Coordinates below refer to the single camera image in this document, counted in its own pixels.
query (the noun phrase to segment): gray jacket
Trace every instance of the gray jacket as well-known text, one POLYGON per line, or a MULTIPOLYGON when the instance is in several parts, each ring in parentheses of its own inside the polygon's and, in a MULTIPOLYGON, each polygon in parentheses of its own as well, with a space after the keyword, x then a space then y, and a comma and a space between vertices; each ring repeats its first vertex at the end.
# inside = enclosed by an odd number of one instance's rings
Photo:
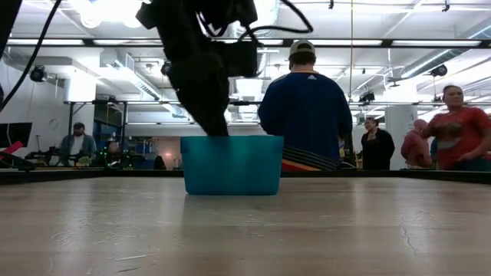
MULTIPOLYGON (((63 140, 61 141, 60 144, 60 151, 62 154, 70 154, 71 152, 71 147, 74 145, 74 136, 65 136, 63 140), (68 148, 68 139, 71 139, 70 141, 70 148, 68 148)), ((97 152, 97 146, 95 144, 95 140, 92 136, 85 134, 84 135, 84 142, 82 143, 82 147, 80 148, 81 151, 84 153, 92 153, 95 154, 97 152)))

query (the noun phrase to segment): white pillar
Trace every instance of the white pillar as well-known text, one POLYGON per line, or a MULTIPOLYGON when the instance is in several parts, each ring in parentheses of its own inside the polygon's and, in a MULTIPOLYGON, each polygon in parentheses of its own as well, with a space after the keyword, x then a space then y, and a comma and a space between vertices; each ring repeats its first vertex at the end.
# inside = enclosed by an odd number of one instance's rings
POLYGON ((414 128, 416 119, 416 106, 392 106, 385 109, 385 130, 391 134, 396 148, 390 160, 391 170, 407 167, 406 160, 400 154, 400 148, 406 134, 414 128))
MULTIPOLYGON (((97 80, 84 72, 75 72, 70 79, 65 81, 64 100, 70 102, 92 101, 95 100, 97 80)), ((86 104, 73 118, 73 123, 83 123, 85 133, 92 135, 94 131, 94 105, 86 104)))

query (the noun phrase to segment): black cable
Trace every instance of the black cable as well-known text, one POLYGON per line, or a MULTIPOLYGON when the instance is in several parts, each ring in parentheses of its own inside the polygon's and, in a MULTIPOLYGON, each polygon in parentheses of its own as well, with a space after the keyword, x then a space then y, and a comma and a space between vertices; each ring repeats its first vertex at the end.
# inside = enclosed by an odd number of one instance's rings
POLYGON ((53 4, 53 9, 50 11, 48 19, 46 19, 46 23, 44 23, 43 30, 42 30, 41 34, 39 35, 39 40, 38 40, 38 43, 36 44, 34 52, 32 52, 32 56, 29 59, 27 65, 25 66, 25 69, 24 69, 24 72, 22 72, 21 78, 19 78, 19 80, 15 84, 15 86, 12 89, 12 91, 10 92, 10 94, 7 95, 7 97, 3 101, 2 105, 0 106, 0 112, 5 109, 5 106, 8 104, 10 99, 12 99, 12 97, 15 95, 15 93, 17 93, 19 87, 24 82, 25 77, 27 77, 27 75, 29 74, 29 71, 31 70, 31 66, 34 63, 34 61, 36 60, 36 57, 38 56, 38 52, 41 49, 44 37, 46 36, 46 33, 48 32, 49 25, 51 24, 51 21, 53 20, 54 14, 56 13, 56 10, 60 6, 61 1, 62 0, 56 0, 56 2, 53 4))
POLYGON ((281 0, 283 4, 287 5, 296 15, 299 16, 299 18, 302 20, 302 22, 305 24, 307 27, 306 29, 295 29, 295 28, 288 28, 288 27, 279 27, 279 26, 273 26, 273 25, 266 25, 266 26, 259 26, 253 28, 251 31, 247 31, 244 34, 242 34, 239 38, 239 41, 243 41, 244 38, 246 38, 248 35, 251 36, 251 39, 254 40, 254 33, 257 31, 262 31, 262 30, 276 30, 276 31, 287 31, 287 32, 292 32, 296 34, 310 34, 314 31, 314 27, 310 24, 308 19, 305 17, 305 15, 297 8, 295 5, 293 5, 289 0, 281 0))

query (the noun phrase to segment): ceiling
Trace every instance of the ceiling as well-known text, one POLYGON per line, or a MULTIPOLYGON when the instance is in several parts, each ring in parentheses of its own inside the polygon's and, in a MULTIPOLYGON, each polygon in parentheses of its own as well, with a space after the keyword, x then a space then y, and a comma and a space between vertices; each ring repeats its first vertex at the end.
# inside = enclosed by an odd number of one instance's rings
MULTIPOLYGON (((86 0, 66 0, 62 3, 49 28, 49 38, 158 38, 155 30, 148 31, 143 27, 128 28, 117 19, 102 21, 96 28, 86 28, 81 23, 81 12, 76 8, 78 7, 76 1, 86 0)), ((134 5, 140 0, 118 1, 120 1, 119 6, 122 7, 126 5, 122 4, 123 2, 134 5)), ((256 2, 261 3, 257 5, 259 15, 269 15, 271 7, 266 7, 265 4, 268 0, 256 2)), ((462 39, 469 38, 470 31, 473 31, 476 26, 488 23, 491 26, 489 0, 452 0, 450 10, 447 12, 441 11, 444 0, 354 0, 353 17, 351 17, 351 0, 334 1, 332 10, 328 8, 329 1, 294 0, 291 2, 305 14, 313 25, 314 32, 305 35, 274 31, 268 34, 269 38, 462 39)), ((12 37, 38 37, 51 5, 51 0, 24 0, 12 37)), ((298 16, 283 4, 278 7, 275 24, 303 28, 298 16)), ((232 38, 232 33, 230 31, 227 36, 232 38)), ((28 56, 32 48, 12 47, 11 51, 28 56)), ((446 61, 445 65, 449 73, 445 77, 437 77, 434 85, 433 78, 424 74, 399 82, 399 87, 391 87, 392 83, 384 81, 383 75, 385 80, 393 75, 398 77, 399 70, 415 62, 424 61, 425 57, 430 57, 438 53, 437 51, 442 50, 318 48, 316 69, 336 80, 347 98, 353 101, 358 101, 360 93, 366 90, 372 90, 377 101, 431 101, 434 94, 439 94, 448 84, 466 88, 468 100, 488 99, 486 95, 491 93, 491 81, 488 84, 489 80, 486 77, 489 77, 491 68, 488 62, 491 58, 491 48, 467 51, 446 61)), ((250 83, 247 85, 236 85, 231 90, 233 97, 241 100, 261 100, 271 80, 288 73, 287 48, 269 47, 265 52, 265 73, 262 75, 264 80, 248 80, 250 83)), ((128 81, 127 77, 114 72, 113 68, 106 67, 102 61, 106 57, 113 55, 125 57, 126 54, 134 59, 134 70, 143 80, 157 89, 164 96, 163 98, 175 99, 168 79, 160 73, 165 58, 160 48, 42 48, 38 56, 73 58, 97 75, 101 81, 97 87, 99 94, 113 94, 121 100, 140 100, 141 92, 135 85, 128 81)), ((383 115, 383 110, 380 108, 370 111, 371 109, 373 108, 366 107, 363 113, 369 112, 372 116, 383 115)), ((420 113, 432 109, 433 107, 420 107, 420 113)), ((156 110, 156 108, 148 107, 148 110, 156 110)), ((353 107, 353 114, 359 111, 361 111, 360 107, 353 107)), ((255 110, 241 107, 232 112, 245 114, 254 113, 255 110)), ((249 115, 243 117, 254 119, 249 115)))

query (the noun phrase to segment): red shirt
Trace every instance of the red shirt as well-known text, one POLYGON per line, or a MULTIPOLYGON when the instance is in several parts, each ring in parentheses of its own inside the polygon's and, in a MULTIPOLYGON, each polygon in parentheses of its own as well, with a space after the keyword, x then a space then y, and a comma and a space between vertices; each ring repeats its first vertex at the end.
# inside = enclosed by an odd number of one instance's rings
POLYGON ((464 153, 475 150, 481 144, 483 131, 491 127, 491 120, 486 113, 475 107, 438 114, 431 123, 438 142, 438 165, 442 169, 449 169, 464 153))

